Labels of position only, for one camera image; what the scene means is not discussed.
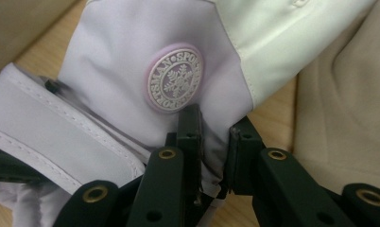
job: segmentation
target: beige fabric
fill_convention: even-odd
[[[380,187],[380,1],[301,72],[295,155],[321,185]]]

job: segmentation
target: embroidered snowflake logo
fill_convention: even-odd
[[[178,71],[169,71],[167,76],[169,82],[164,85],[164,91],[172,92],[173,97],[179,97],[190,89],[193,72],[187,71],[187,65],[182,64]]]

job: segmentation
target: brass grommet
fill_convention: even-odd
[[[268,152],[268,156],[271,159],[275,159],[275,160],[279,160],[279,161],[282,161],[282,160],[287,158],[286,154],[279,151],[279,150],[271,150],[270,152]]]
[[[362,201],[370,205],[380,207],[380,195],[378,193],[368,190],[368,189],[358,189],[355,191],[355,194]]]
[[[163,149],[161,150],[158,155],[162,159],[171,159],[176,156],[176,152],[173,149]]]
[[[104,185],[97,185],[87,189],[83,194],[83,200],[88,203],[101,201],[108,195],[108,188]]]

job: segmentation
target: circular logo patch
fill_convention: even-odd
[[[202,78],[202,58],[189,44],[164,49],[147,73],[148,97],[163,112],[176,112],[193,98]]]

